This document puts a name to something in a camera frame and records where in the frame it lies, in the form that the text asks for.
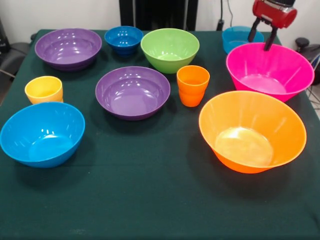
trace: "blue bowl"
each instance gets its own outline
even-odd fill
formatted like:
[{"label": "blue bowl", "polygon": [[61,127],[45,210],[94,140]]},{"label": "blue bowl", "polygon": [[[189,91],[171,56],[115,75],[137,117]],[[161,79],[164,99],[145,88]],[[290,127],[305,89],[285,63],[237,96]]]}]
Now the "blue bowl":
[{"label": "blue bowl", "polygon": [[76,151],[85,131],[82,113],[67,103],[44,102],[15,113],[0,132],[3,151],[21,164],[52,168]]},{"label": "blue bowl", "polygon": [[128,57],[135,53],[144,34],[133,26],[117,26],[104,35],[105,41],[120,56]]},{"label": "blue bowl", "polygon": [[[232,49],[243,44],[248,44],[248,36],[251,31],[247,26],[229,27],[222,33],[223,49],[228,54]],[[263,43],[265,41],[261,32],[257,31],[253,43]]]}]

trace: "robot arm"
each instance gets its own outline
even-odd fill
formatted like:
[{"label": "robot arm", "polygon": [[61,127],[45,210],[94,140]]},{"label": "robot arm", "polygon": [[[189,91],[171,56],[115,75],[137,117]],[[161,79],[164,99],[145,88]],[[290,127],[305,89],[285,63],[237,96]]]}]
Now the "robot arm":
[{"label": "robot arm", "polygon": [[264,50],[268,51],[273,44],[278,29],[287,28],[295,20],[297,10],[293,8],[296,0],[254,0],[252,12],[256,16],[248,41],[252,42],[257,32],[257,26],[262,21],[272,27]]}]

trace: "orange cup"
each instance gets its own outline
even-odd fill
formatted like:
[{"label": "orange cup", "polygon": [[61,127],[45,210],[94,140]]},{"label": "orange cup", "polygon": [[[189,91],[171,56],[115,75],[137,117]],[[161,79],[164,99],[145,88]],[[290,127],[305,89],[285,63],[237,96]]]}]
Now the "orange cup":
[{"label": "orange cup", "polygon": [[178,70],[176,78],[182,104],[198,106],[205,95],[210,73],[201,66],[187,65]]}]

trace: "bowl rim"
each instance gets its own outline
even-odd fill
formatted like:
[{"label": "bowl rim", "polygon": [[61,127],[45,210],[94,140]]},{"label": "bowl rim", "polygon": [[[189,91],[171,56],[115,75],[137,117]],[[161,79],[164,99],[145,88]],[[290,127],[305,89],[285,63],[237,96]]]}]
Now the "bowl rim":
[{"label": "bowl rim", "polygon": [[[139,33],[141,33],[141,38],[140,39],[136,39],[136,43],[134,44],[130,44],[130,45],[127,45],[127,46],[117,46],[117,45],[114,45],[112,44],[108,39],[107,39],[107,34],[111,31],[111,30],[115,30],[115,29],[120,29],[120,28],[130,28],[130,29],[135,29],[135,30],[138,30]],[[124,25],[124,26],[115,26],[115,27],[112,27],[110,28],[109,30],[107,30],[104,34],[104,40],[106,41],[107,44],[111,45],[112,47],[115,47],[115,48],[128,48],[128,47],[133,47],[133,46],[136,46],[138,45],[141,40],[144,38],[144,33],[137,27],[135,26],[127,26],[127,25]]]},{"label": "bowl rim", "polygon": [[[144,49],[144,47],[143,47],[144,39],[145,39],[148,35],[150,35],[150,34],[152,34],[152,33],[154,33],[154,32],[161,32],[161,31],[167,31],[167,30],[169,30],[169,31],[184,32],[184,33],[187,33],[188,35],[191,35],[194,39],[196,39],[196,42],[197,42],[197,49],[196,49],[196,51],[195,51],[194,53],[192,53],[190,56],[187,56],[187,57],[184,57],[184,58],[178,59],[178,60],[159,59],[159,58],[157,58],[157,57],[154,57],[154,56],[150,55],[150,54]],[[159,61],[161,61],[161,62],[171,62],[171,63],[172,63],[172,62],[180,62],[180,61],[184,61],[184,60],[187,60],[187,59],[189,59],[189,58],[192,58],[192,57],[193,57],[194,55],[196,55],[197,52],[199,51],[199,49],[200,49],[200,42],[199,42],[199,39],[198,39],[194,34],[192,34],[192,33],[189,32],[189,31],[185,31],[185,30],[178,29],[178,28],[167,27],[167,28],[159,28],[159,29],[152,30],[152,31],[148,32],[148,33],[147,33],[146,35],[144,35],[144,37],[142,38],[141,43],[140,43],[140,46],[141,46],[141,49],[142,49],[143,53],[144,53],[145,55],[147,55],[148,57],[153,58],[153,59],[156,59],[156,60],[159,60]]]},{"label": "bowl rim", "polygon": [[[298,122],[300,123],[300,125],[302,126],[302,129],[303,129],[303,144],[302,144],[301,148],[299,149],[299,151],[297,151],[297,153],[295,154],[294,157],[290,158],[289,160],[287,160],[285,162],[279,163],[279,164],[254,166],[254,165],[251,165],[251,164],[239,163],[239,162],[236,162],[236,161],[233,161],[233,160],[229,159],[228,157],[226,157],[223,154],[221,154],[220,152],[218,152],[216,150],[216,148],[212,144],[209,143],[209,141],[207,140],[207,138],[204,135],[204,132],[203,132],[203,129],[202,129],[202,125],[201,125],[201,118],[203,118],[202,116],[203,116],[204,108],[208,104],[210,104],[212,101],[214,101],[216,98],[220,98],[221,96],[225,96],[225,95],[233,95],[233,94],[262,95],[263,97],[265,97],[267,99],[269,98],[272,101],[278,102],[278,104],[280,104],[284,108],[288,109],[295,116],[295,118],[298,120]],[[231,161],[233,163],[236,163],[236,164],[239,164],[239,165],[242,165],[242,166],[246,166],[246,167],[250,167],[250,168],[255,168],[255,169],[272,169],[272,168],[276,168],[276,167],[279,167],[279,166],[286,165],[286,164],[290,163],[291,161],[295,160],[302,153],[302,151],[305,149],[306,144],[307,144],[307,130],[306,130],[306,126],[305,126],[304,122],[302,121],[302,119],[300,118],[300,116],[291,107],[289,107],[287,104],[285,104],[283,101],[280,101],[279,99],[277,99],[275,97],[272,97],[270,95],[267,95],[267,94],[264,94],[264,93],[261,93],[261,92],[256,92],[256,91],[233,90],[233,91],[223,92],[221,94],[218,94],[218,95],[214,96],[209,101],[207,101],[205,103],[205,105],[202,107],[202,109],[200,111],[200,114],[199,114],[198,125],[199,125],[200,132],[201,132],[201,135],[202,135],[203,139],[219,155],[221,155],[222,157],[224,157],[225,159],[227,159],[227,160],[229,160],[229,161]]]},{"label": "bowl rim", "polygon": [[[98,37],[97,39],[99,39],[99,43],[98,43],[98,45],[97,45],[97,50],[96,50],[96,52],[95,52],[94,54],[88,56],[86,59],[83,59],[83,60],[81,60],[81,61],[71,62],[71,63],[56,63],[56,62],[53,62],[53,61],[49,61],[49,60],[44,59],[44,58],[38,53],[38,51],[37,51],[37,46],[38,46],[39,42],[40,42],[43,38],[45,38],[45,37],[47,37],[47,36],[49,36],[49,35],[51,35],[51,34],[53,34],[53,33],[55,33],[55,32],[59,32],[59,31],[63,31],[63,30],[64,30],[64,31],[83,30],[83,31],[86,31],[86,32],[91,32],[91,33],[93,33],[96,37]],[[35,45],[34,45],[34,52],[35,52],[35,54],[38,56],[38,58],[40,58],[42,61],[44,61],[44,62],[46,62],[46,63],[52,64],[52,65],[55,65],[55,66],[68,66],[68,65],[77,65],[77,64],[81,64],[81,63],[84,63],[84,62],[88,61],[89,59],[91,59],[92,57],[94,57],[95,55],[98,54],[98,52],[101,50],[101,47],[102,47],[102,39],[101,39],[101,37],[99,36],[98,33],[94,32],[93,30],[86,29],[86,28],[81,28],[81,27],[69,27],[69,28],[61,28],[61,29],[56,29],[56,30],[50,31],[50,32],[46,33],[45,35],[43,35],[42,37],[40,37],[40,38],[36,41],[36,43],[35,43]]]},{"label": "bowl rim", "polygon": [[243,44],[243,45],[240,45],[240,46],[237,46],[235,47],[234,49],[232,49],[228,55],[226,56],[226,59],[225,59],[225,65],[226,65],[226,68],[228,69],[228,72],[229,74],[239,83],[243,84],[244,86],[246,86],[247,88],[249,89],[252,89],[253,91],[257,91],[258,93],[263,93],[263,94],[266,94],[266,95],[273,95],[273,96],[288,96],[288,95],[294,95],[294,94],[298,94],[298,93],[301,93],[302,91],[306,90],[308,87],[311,86],[311,84],[313,83],[314,81],[314,78],[315,78],[315,71],[314,71],[314,68],[312,67],[311,63],[308,62],[308,60],[302,56],[301,54],[299,54],[298,52],[296,52],[295,50],[289,48],[289,47],[286,47],[286,46],[282,46],[280,44],[272,44],[271,47],[276,47],[276,48],[283,48],[283,49],[286,49],[288,51],[291,51],[293,52],[294,54],[296,54],[299,58],[301,58],[303,61],[305,61],[308,65],[309,65],[309,68],[312,72],[312,77],[310,78],[310,81],[308,82],[308,84],[301,90],[297,90],[297,91],[291,91],[291,92],[286,92],[286,93],[273,93],[273,92],[265,92],[265,91],[261,91],[261,90],[256,90],[254,88],[252,88],[251,86],[247,85],[246,83],[240,81],[233,73],[232,71],[230,70],[230,67],[229,67],[229,58],[230,58],[230,55],[233,53],[233,51],[236,51],[237,49],[240,49],[240,48],[244,48],[246,46],[249,46],[249,45],[264,45],[265,43],[264,42],[249,42],[249,43],[246,43],[246,44]]},{"label": "bowl rim", "polygon": [[[20,159],[20,158],[18,158],[18,157],[13,157],[11,154],[9,154],[9,153],[7,152],[7,150],[3,147],[3,142],[2,142],[2,139],[3,139],[3,131],[4,131],[4,129],[6,128],[7,124],[9,124],[9,122],[10,122],[16,115],[18,115],[18,114],[20,114],[20,113],[22,113],[22,112],[24,112],[24,111],[28,111],[28,109],[30,109],[30,108],[37,108],[39,105],[57,105],[57,104],[58,104],[58,105],[68,106],[69,108],[72,108],[72,109],[74,109],[76,112],[79,113],[80,118],[81,118],[82,123],[83,123],[83,129],[82,129],[82,132],[81,132],[80,137],[78,138],[78,140],[77,140],[74,144],[72,144],[72,146],[71,146],[68,150],[64,151],[63,153],[60,153],[59,155],[55,155],[55,156],[52,156],[52,157],[48,157],[48,158],[45,158],[45,159],[42,159],[42,160],[38,160],[38,161],[28,161],[28,160],[25,160],[25,159]],[[6,155],[8,155],[10,158],[12,158],[12,159],[14,159],[14,160],[16,160],[16,161],[18,161],[18,162],[22,162],[22,163],[41,163],[41,162],[49,161],[49,160],[52,160],[52,159],[57,158],[57,157],[59,157],[59,156],[62,156],[63,154],[65,154],[65,153],[67,153],[68,151],[70,151],[70,149],[74,148],[74,147],[81,141],[81,139],[82,139],[82,137],[83,137],[83,135],[84,135],[84,133],[85,133],[85,129],[86,129],[85,117],[84,117],[84,115],[81,113],[81,111],[80,111],[79,109],[77,109],[75,106],[72,106],[71,104],[68,104],[68,103],[65,103],[65,102],[58,102],[58,101],[41,102],[41,103],[37,103],[37,104],[32,104],[32,105],[30,105],[30,106],[26,106],[26,107],[20,109],[19,111],[17,111],[16,113],[14,113],[14,114],[5,122],[5,124],[3,125],[3,127],[2,127],[2,129],[1,129],[1,131],[0,131],[0,146],[1,146],[2,150],[4,151],[4,153],[5,153]]]},{"label": "bowl rim", "polygon": [[[121,69],[128,69],[128,68],[143,69],[143,70],[147,70],[147,71],[150,71],[150,72],[154,72],[154,73],[160,75],[163,79],[166,80],[166,81],[165,81],[165,84],[167,84],[167,86],[168,86],[168,93],[167,93],[167,96],[165,96],[164,101],[163,101],[158,107],[156,107],[155,109],[153,109],[153,110],[151,110],[151,111],[148,111],[148,112],[146,112],[146,113],[139,114],[139,115],[123,115],[123,114],[119,114],[119,113],[117,113],[117,112],[114,112],[114,111],[111,111],[110,109],[105,108],[105,106],[99,101],[97,92],[98,92],[98,85],[100,84],[100,82],[102,81],[102,79],[105,78],[107,75],[115,72],[115,71],[119,71],[119,70],[121,70]],[[154,69],[152,69],[152,68],[145,67],[145,66],[123,66],[123,67],[116,68],[116,69],[114,69],[114,70],[112,70],[112,71],[107,72],[105,75],[103,75],[103,76],[99,79],[99,81],[97,82],[97,84],[95,85],[95,98],[96,98],[97,102],[100,104],[100,106],[103,107],[106,111],[108,111],[108,112],[111,113],[111,114],[114,114],[114,115],[116,115],[116,116],[128,117],[128,118],[136,118],[136,117],[145,116],[145,115],[151,114],[151,113],[159,110],[160,108],[163,107],[163,105],[164,105],[164,104],[167,102],[167,100],[169,99],[170,93],[171,93],[171,85],[170,85],[169,80],[166,78],[166,76],[163,75],[161,72],[159,72],[159,71],[157,71],[157,70],[154,70]]]}]

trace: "plastic bowl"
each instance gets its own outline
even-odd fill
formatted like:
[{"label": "plastic bowl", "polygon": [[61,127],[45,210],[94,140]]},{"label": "plastic bowl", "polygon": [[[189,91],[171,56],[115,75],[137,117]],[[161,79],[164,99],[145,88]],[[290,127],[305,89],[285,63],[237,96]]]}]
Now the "plastic bowl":
[{"label": "plastic bowl", "polygon": [[307,89],[315,73],[305,57],[294,50],[264,43],[236,47],[226,58],[226,66],[237,90],[264,93],[283,102]]},{"label": "plastic bowl", "polygon": [[78,71],[96,58],[102,46],[100,36],[82,28],[51,31],[35,44],[35,53],[52,68],[61,71]]},{"label": "plastic bowl", "polygon": [[44,102],[15,113],[0,133],[3,151],[21,164],[52,168],[77,149],[85,131],[82,113],[67,103]]},{"label": "plastic bowl", "polygon": [[199,127],[228,168],[255,174],[285,165],[303,151],[307,133],[285,103],[254,91],[230,91],[202,108]]},{"label": "plastic bowl", "polygon": [[191,33],[176,28],[161,28],[146,34],[141,48],[149,63],[161,73],[175,74],[196,56],[200,44]]},{"label": "plastic bowl", "polygon": [[128,57],[137,51],[144,34],[134,26],[117,26],[104,35],[108,45],[122,57]]},{"label": "plastic bowl", "polygon": [[[223,49],[228,54],[230,51],[243,44],[248,44],[248,36],[251,31],[247,26],[233,26],[229,27],[222,33]],[[256,32],[253,43],[264,42],[265,38],[259,31]]]},{"label": "plastic bowl", "polygon": [[169,95],[167,78],[142,66],[110,71],[95,87],[99,104],[116,117],[128,121],[151,117],[165,104]]}]

